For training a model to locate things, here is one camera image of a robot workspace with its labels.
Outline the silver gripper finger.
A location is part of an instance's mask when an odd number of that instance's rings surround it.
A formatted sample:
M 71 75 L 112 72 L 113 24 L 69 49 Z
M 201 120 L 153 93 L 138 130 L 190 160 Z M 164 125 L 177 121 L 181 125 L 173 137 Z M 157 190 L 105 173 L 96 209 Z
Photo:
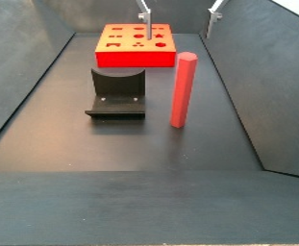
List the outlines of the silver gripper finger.
M 137 0 L 137 4 L 141 8 L 140 19 L 148 24 L 148 40 L 152 40 L 152 9 L 146 3 L 146 0 Z
M 226 5 L 226 3 L 228 3 L 228 0 L 216 0 L 213 6 L 209 8 L 210 19 L 209 19 L 206 37 L 212 36 L 214 24 L 222 19 L 221 10 L 224 6 Z

